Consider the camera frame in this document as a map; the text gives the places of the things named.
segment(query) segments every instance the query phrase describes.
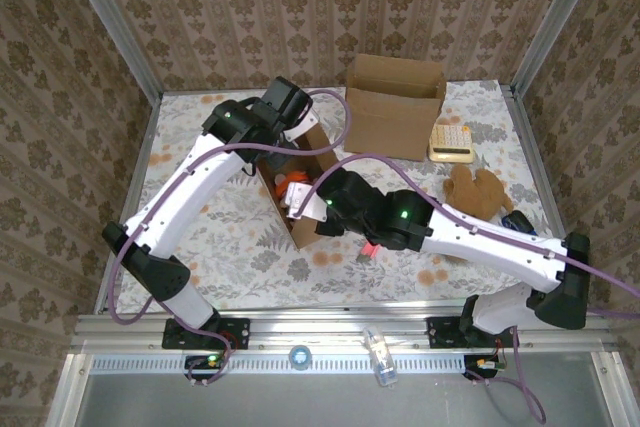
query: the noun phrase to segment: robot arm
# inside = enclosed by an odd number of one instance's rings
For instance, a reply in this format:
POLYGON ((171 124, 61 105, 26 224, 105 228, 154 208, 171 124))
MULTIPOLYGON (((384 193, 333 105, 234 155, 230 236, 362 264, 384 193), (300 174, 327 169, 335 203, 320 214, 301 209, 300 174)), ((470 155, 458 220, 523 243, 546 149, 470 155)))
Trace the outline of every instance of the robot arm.
MULTIPOLYGON (((309 190, 310 186, 302 184, 289 186, 285 199, 290 205, 291 217, 298 215, 309 190)), ((589 275, 556 259, 555 255, 586 262, 588 238, 574 233, 564 240, 545 239, 475 219, 446 204, 439 207, 445 212, 412 190, 384 195, 359 174, 339 168, 325 179, 302 215, 318 220, 316 232, 319 234, 336 236, 348 230, 390 250, 409 249, 461 257, 522 280, 495 294, 467 299, 461 328, 471 342, 479 339, 483 343, 482 338, 486 340, 487 334, 495 336, 513 325, 539 321, 565 329, 584 327, 589 275), (465 223, 471 224, 471 230, 462 227, 465 223), (549 254, 529 252, 478 235, 479 230, 542 247, 539 251, 549 254)))
MULTIPOLYGON (((308 130, 317 119, 307 115, 311 99, 301 89, 277 78, 261 99, 226 101, 218 105, 203 125, 187 158, 156 196, 124 225, 109 223, 103 237, 120 253, 126 242, 122 265, 149 291, 192 329, 216 331, 220 316, 189 282, 190 271, 172 255, 182 233, 207 200, 245 163, 261 153, 239 149, 220 153, 197 163, 205 152, 226 144, 277 145, 308 130), (132 232, 140 234, 131 243, 132 232)), ((285 200, 297 217, 309 186, 292 183, 285 200)), ((512 325, 538 318, 567 329, 584 326, 588 274, 551 256, 529 253, 504 242, 475 235, 480 228, 503 237, 543 246, 547 252, 586 261, 588 239, 570 235, 565 241, 542 239, 514 232, 468 217, 444 205, 448 215, 434 209, 411 190, 382 194, 360 175, 338 169, 314 194, 302 212, 319 220, 316 232, 342 235, 346 230, 390 250, 429 251, 479 261, 523 280, 496 294, 471 296, 461 318, 468 339, 493 337, 512 325), (455 218, 471 223, 471 231, 455 218)))
POLYGON ((172 254, 209 198, 261 153, 240 149, 220 153, 197 166, 194 161, 225 144, 275 145, 282 136, 293 140, 317 123, 315 116, 307 115, 311 103, 304 91, 278 77, 261 99, 230 100, 216 106, 185 160, 155 197, 124 225, 110 222, 103 230, 103 238, 119 253, 129 235, 141 228, 122 265, 189 327, 215 331, 219 315, 189 282, 189 269, 172 254), (169 195, 171 201, 165 202, 169 195), (150 212, 154 212, 153 219, 146 224, 150 212))

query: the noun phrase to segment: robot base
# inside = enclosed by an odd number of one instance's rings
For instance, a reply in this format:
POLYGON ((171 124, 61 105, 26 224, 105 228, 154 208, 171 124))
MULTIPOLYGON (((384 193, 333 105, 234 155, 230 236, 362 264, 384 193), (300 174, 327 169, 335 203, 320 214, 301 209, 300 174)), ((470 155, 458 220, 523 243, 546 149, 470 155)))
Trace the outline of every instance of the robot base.
POLYGON ((429 346, 432 349, 453 349, 469 347, 486 347, 495 349, 496 341, 500 339, 505 348, 513 347, 513 336, 509 329, 505 329, 498 335, 482 332, 475 327, 471 329, 460 328, 464 321, 462 317, 430 317, 427 319, 427 333, 429 334, 429 346))
MULTIPOLYGON (((247 350, 251 334, 251 321, 237 318, 215 318, 200 329, 216 332, 226 337, 232 350, 247 350)), ((176 350, 224 350, 224 344, 218 339, 198 335, 183 329, 174 319, 168 319, 162 335, 163 349, 176 350)))

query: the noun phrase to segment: floral tablecloth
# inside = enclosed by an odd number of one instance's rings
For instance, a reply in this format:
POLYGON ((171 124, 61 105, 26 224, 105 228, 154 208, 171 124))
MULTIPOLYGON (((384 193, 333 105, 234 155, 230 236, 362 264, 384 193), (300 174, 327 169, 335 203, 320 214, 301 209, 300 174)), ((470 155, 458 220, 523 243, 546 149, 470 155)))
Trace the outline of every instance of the floral tablecloth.
MULTIPOLYGON (((471 128, 476 159, 471 166, 488 168, 504 182, 517 209, 540 235, 551 235, 538 192, 497 81, 450 82, 440 123, 471 128)), ((343 88, 336 92, 344 94, 343 88)), ((173 173, 201 132, 211 110, 227 99, 260 96, 237 91, 168 96, 146 172, 141 205, 173 173)), ((329 95, 314 98, 329 138, 335 139, 344 115, 329 95)), ((339 158, 349 155, 337 150, 339 158)), ((451 164, 398 161, 419 185, 443 199, 442 182, 451 164)), ((403 181, 376 161, 348 166, 383 192, 405 188, 403 181)), ((184 232, 176 256, 192 271, 192 282, 219 308, 300 306, 320 303, 409 301, 467 297, 491 293, 515 283, 492 268, 454 262, 431 253, 382 250, 369 263, 356 257, 364 239, 348 233, 324 238, 296 250, 258 178, 240 173, 217 192, 184 232)), ((125 272, 118 311, 136 312, 148 294, 125 272)))

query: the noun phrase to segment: open cardboard box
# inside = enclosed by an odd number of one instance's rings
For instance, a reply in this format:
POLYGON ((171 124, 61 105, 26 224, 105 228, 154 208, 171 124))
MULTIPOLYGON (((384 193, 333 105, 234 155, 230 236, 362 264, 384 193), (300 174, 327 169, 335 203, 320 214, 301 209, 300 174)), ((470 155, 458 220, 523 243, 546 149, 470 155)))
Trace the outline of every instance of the open cardboard box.
POLYGON ((344 150, 424 160, 446 89, 437 62, 356 55, 347 70, 353 120, 344 150))
MULTIPOLYGON (((304 135, 296 139, 296 142, 301 150, 312 150, 326 147, 330 144, 327 135, 320 124, 314 125, 304 135)), ((292 156, 282 167, 279 169, 272 169, 265 160, 260 160, 257 165, 257 171, 260 173, 262 182, 264 183, 271 203, 278 211, 282 222, 289 231, 293 243, 298 249, 302 249, 307 245, 314 243, 322 238, 321 235, 316 234, 317 221, 306 217, 300 220, 293 220, 287 217, 288 208, 280 207, 280 200, 276 196, 275 191, 275 177, 277 174, 288 174, 294 170, 305 171, 311 179, 317 179, 322 173, 338 162, 338 158, 333 151, 326 154, 317 155, 314 157, 300 157, 292 156)))

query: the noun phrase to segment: teddy bear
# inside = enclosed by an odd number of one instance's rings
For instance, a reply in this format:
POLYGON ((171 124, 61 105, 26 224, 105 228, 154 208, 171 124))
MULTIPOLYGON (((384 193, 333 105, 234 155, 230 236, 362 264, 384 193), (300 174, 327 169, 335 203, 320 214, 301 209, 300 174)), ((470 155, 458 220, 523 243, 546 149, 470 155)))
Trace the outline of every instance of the teddy bear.
POLYGON ((489 221, 501 207, 508 214, 513 212, 513 203, 502 182, 489 170, 476 170, 476 178, 473 179, 468 167, 457 164, 451 169, 450 178, 444 181, 443 187, 447 204, 477 219, 489 221))

